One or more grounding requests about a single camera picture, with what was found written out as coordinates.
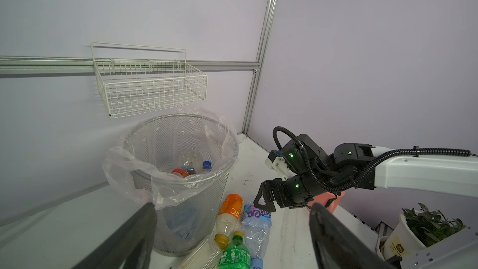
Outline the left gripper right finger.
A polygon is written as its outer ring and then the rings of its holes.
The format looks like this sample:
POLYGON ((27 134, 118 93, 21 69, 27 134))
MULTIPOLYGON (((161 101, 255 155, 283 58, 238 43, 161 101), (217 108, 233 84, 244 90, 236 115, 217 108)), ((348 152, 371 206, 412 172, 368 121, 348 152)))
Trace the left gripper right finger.
POLYGON ((309 227, 320 269, 392 269, 321 204, 310 208, 309 227))

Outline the large crushed blue label bottle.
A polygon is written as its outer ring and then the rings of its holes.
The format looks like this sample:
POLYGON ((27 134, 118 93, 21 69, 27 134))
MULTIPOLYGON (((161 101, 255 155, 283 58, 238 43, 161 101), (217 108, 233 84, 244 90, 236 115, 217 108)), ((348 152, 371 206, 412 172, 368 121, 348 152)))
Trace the large crushed blue label bottle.
POLYGON ((272 227, 271 214, 246 204, 242 219, 245 245, 251 256, 251 269, 263 269, 272 227))

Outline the round red cap bottle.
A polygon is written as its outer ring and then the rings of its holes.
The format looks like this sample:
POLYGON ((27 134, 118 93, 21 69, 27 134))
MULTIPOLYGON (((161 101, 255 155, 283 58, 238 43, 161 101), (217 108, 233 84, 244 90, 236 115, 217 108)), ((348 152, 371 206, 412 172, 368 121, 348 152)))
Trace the round red cap bottle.
POLYGON ((178 165, 171 173, 180 178, 202 174, 203 164, 204 160, 202 155, 196 149, 191 149, 179 158, 178 165))

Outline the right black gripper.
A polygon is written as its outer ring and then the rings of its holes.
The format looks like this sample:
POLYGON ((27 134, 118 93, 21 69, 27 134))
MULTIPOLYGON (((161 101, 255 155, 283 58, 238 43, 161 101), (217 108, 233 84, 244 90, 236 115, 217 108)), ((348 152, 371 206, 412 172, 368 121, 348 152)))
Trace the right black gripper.
POLYGON ((262 182, 253 204, 257 209, 274 213, 275 202, 280 208, 294 209, 304 207, 316 195, 316 181, 309 174, 297 174, 285 181, 276 178, 262 182))

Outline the blue cap water bottle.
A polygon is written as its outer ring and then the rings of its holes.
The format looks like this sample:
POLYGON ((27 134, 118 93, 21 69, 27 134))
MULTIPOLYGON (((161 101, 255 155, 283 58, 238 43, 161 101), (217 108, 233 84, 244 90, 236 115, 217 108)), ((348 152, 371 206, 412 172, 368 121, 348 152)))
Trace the blue cap water bottle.
POLYGON ((202 167, 202 172, 204 174, 210 173, 212 171, 212 163, 210 161, 204 161, 203 162, 203 167, 202 167))

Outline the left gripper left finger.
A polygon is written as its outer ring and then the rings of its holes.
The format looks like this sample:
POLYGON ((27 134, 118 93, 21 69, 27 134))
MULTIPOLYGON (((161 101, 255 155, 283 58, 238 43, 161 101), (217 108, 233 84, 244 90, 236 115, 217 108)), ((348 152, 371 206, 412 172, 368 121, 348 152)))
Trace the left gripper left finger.
POLYGON ((80 261, 76 269, 147 269, 151 262, 157 216, 147 203, 80 261))

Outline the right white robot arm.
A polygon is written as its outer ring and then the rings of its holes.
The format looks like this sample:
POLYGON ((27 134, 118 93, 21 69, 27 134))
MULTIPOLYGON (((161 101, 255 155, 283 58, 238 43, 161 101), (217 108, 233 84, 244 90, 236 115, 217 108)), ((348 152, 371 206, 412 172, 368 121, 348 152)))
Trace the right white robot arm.
POLYGON ((266 212, 277 207, 307 207, 316 196, 339 196, 349 189, 403 188, 478 195, 478 156, 466 149, 389 149, 343 143, 327 154, 307 134, 273 128, 277 146, 266 158, 278 177, 260 184, 253 205, 266 212))

